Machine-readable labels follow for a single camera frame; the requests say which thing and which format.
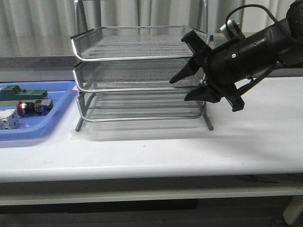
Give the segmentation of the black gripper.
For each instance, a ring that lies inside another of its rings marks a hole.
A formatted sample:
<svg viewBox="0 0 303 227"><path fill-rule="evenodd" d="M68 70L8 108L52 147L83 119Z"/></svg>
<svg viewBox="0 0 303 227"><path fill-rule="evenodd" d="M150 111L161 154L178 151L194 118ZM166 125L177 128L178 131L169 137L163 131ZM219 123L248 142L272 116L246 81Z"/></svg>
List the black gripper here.
<svg viewBox="0 0 303 227"><path fill-rule="evenodd" d="M244 101L235 83L252 77L249 64L244 59L249 55L249 48L254 44L250 38L233 38L211 49L194 31L187 33L181 41L193 52L186 65L169 81L174 84L184 78L195 75L200 68L206 75L206 84L190 91L185 101L220 102L225 97L232 106L232 111L244 108Z"/></svg>

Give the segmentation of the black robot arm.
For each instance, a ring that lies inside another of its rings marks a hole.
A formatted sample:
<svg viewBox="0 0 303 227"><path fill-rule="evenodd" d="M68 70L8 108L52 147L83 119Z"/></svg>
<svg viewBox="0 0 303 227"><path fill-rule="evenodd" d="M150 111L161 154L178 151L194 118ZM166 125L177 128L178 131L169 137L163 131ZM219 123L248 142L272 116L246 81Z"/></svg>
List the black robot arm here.
<svg viewBox="0 0 303 227"><path fill-rule="evenodd" d="M225 97L232 111L244 108L242 95L272 71L303 61L303 3L294 1L282 20L245 37L234 21L222 27L227 42L212 49L195 31L182 38L193 56L171 80L176 83L203 69L205 80L190 91L187 101L218 103Z"/></svg>

